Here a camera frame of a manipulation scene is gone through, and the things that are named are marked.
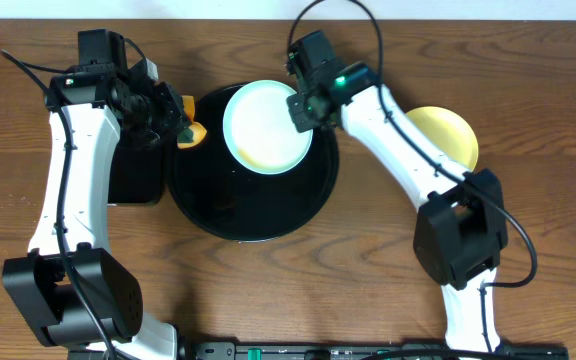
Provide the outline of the light green plate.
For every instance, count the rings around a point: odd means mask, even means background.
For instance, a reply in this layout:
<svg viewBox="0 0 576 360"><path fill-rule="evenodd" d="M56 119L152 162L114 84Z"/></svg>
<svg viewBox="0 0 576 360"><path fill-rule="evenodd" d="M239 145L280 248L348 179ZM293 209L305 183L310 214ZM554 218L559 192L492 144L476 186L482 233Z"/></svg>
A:
<svg viewBox="0 0 576 360"><path fill-rule="evenodd" d="M228 101L222 132L231 155L248 170L278 175L296 167L308 153L313 132L298 132L287 99L296 91L274 80L250 82Z"/></svg>

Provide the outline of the orange green sponge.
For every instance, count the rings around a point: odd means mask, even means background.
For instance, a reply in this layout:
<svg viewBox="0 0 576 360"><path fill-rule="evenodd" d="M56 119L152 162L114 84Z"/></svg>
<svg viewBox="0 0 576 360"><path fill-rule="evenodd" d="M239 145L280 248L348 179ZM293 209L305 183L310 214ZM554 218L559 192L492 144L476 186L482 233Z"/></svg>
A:
<svg viewBox="0 0 576 360"><path fill-rule="evenodd" d="M200 144L207 134L205 127L195 120L196 108L193 96L183 95L181 97L184 114L189 120L189 124L178 134L177 147L179 149L192 148Z"/></svg>

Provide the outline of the yellow plate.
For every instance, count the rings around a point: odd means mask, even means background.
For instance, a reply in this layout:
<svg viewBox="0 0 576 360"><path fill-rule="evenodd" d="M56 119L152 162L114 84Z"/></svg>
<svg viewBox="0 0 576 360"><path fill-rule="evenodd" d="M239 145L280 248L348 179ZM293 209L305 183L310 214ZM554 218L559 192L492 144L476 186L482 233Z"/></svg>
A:
<svg viewBox="0 0 576 360"><path fill-rule="evenodd" d="M464 118L437 106L418 107L406 115L437 148L470 171L475 169L479 144Z"/></svg>

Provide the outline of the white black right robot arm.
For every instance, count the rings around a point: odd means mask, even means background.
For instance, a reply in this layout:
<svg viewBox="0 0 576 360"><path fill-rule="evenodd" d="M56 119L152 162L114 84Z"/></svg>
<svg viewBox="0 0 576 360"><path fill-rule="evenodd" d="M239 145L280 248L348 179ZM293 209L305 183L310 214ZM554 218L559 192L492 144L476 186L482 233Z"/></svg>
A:
<svg viewBox="0 0 576 360"><path fill-rule="evenodd" d="M498 350L490 287L508 241L498 178L454 160L444 145L458 144L458 133L404 112L370 76L301 79L298 85L288 101L296 128L339 124L376 156L416 208L413 248L441 287L448 347Z"/></svg>

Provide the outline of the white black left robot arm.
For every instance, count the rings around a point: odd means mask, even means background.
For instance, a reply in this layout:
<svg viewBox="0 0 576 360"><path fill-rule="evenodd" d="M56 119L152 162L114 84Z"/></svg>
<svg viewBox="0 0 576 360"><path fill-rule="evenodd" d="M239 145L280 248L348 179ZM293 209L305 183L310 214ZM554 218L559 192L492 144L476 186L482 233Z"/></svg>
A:
<svg viewBox="0 0 576 360"><path fill-rule="evenodd" d="M121 138L158 146L197 128L194 100L150 76L58 75L44 86L52 152L37 228L7 259L6 292L38 342L90 359L176 359L177 329L144 309L110 249L107 207Z"/></svg>

